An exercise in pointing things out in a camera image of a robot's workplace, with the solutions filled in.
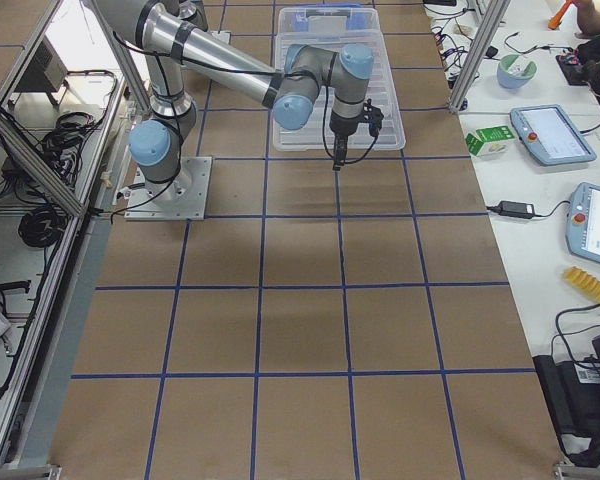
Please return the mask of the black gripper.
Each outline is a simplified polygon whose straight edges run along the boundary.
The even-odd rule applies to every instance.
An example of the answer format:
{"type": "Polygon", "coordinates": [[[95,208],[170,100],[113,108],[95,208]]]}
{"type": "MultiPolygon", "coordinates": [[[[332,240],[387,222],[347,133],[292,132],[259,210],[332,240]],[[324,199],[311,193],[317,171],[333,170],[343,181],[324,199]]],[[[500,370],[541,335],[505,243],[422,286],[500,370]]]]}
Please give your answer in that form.
{"type": "Polygon", "coordinates": [[[368,125],[371,136],[378,136],[383,126],[382,110],[371,103],[370,99],[348,103],[336,98],[330,114],[330,129],[336,134],[333,149],[333,170],[340,171],[346,164],[348,136],[356,133],[358,125],[368,125]]]}

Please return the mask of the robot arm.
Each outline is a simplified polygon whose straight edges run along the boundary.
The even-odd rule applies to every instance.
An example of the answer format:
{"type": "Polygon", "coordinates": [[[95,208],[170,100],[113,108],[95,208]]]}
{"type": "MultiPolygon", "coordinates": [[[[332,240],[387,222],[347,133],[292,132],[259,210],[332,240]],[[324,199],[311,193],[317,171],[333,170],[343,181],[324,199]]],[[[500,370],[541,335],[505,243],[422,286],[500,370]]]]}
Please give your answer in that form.
{"type": "Polygon", "coordinates": [[[284,68],[276,70],[216,39],[206,25],[182,18],[177,1],[97,1],[94,7],[114,39],[147,60],[152,117],[132,131],[129,147],[156,203],[179,199],[192,183],[181,160],[196,118],[183,85],[186,66],[260,102],[286,130],[306,125],[320,93],[332,95],[334,145],[327,153],[335,170],[349,164],[348,140],[360,124],[368,125],[372,137],[380,133],[383,114],[366,96],[374,55],[364,44],[339,51],[293,45],[284,68]]]}

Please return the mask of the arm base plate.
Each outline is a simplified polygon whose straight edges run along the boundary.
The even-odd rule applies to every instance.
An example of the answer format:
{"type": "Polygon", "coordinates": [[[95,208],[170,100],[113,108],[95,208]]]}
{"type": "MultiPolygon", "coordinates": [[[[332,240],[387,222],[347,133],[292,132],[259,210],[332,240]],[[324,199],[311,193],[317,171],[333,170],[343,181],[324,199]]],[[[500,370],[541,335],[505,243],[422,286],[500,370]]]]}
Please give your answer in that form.
{"type": "Polygon", "coordinates": [[[154,199],[161,189],[148,187],[131,191],[124,218],[130,221],[203,220],[212,171],[211,156],[182,158],[179,176],[154,199]]]}

